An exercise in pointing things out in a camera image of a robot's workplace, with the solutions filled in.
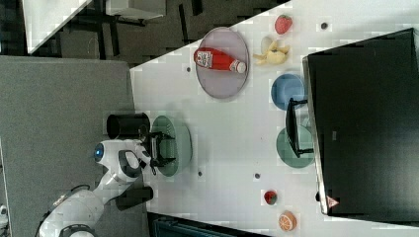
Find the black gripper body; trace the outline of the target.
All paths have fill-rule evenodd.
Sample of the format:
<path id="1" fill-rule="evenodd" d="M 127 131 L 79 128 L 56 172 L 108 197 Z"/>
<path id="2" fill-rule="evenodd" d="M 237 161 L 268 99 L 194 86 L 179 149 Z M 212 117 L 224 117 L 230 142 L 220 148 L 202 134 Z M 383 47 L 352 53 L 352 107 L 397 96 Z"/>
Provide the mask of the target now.
<path id="1" fill-rule="evenodd" d="M 161 140 L 161 132 L 149 132 L 144 136 L 141 142 L 141 145 L 145 149 L 144 154 L 150 158 L 151 167 L 160 167 L 162 165 L 162 156 L 159 152 Z"/>

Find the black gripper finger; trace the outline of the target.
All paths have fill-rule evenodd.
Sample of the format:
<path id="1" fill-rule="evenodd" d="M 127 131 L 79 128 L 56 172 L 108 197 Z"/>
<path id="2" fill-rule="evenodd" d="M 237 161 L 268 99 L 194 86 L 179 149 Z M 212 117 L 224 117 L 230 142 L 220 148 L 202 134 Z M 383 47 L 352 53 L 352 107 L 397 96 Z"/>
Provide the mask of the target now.
<path id="1" fill-rule="evenodd" d="M 171 162 L 174 162 L 176 158 L 158 158 L 158 165 L 157 166 L 166 166 Z"/>
<path id="2" fill-rule="evenodd" d="M 173 137 L 173 136 L 171 136 L 171 135 L 169 135 L 169 134 L 166 134 L 166 133 L 164 133 L 164 132 L 162 132 L 162 131 L 159 131 L 159 132 L 157 132 L 158 133 L 158 136 L 161 138 L 161 139 L 175 139 L 175 137 Z"/>

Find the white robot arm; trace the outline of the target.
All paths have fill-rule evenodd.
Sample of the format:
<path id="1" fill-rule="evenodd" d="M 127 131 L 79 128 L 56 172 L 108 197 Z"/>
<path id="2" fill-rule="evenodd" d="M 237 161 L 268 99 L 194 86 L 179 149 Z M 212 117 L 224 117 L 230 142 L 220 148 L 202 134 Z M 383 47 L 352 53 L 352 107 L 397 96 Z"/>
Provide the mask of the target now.
<path id="1" fill-rule="evenodd" d="M 104 140 L 95 146 L 95 161 L 106 168 L 99 185 L 79 185 L 53 203 L 36 237 L 99 237 L 95 225 L 105 205 L 119 197 L 139 178 L 141 170 L 162 167 L 172 160 L 159 154 L 159 143 L 173 135 L 150 132 L 140 139 Z"/>

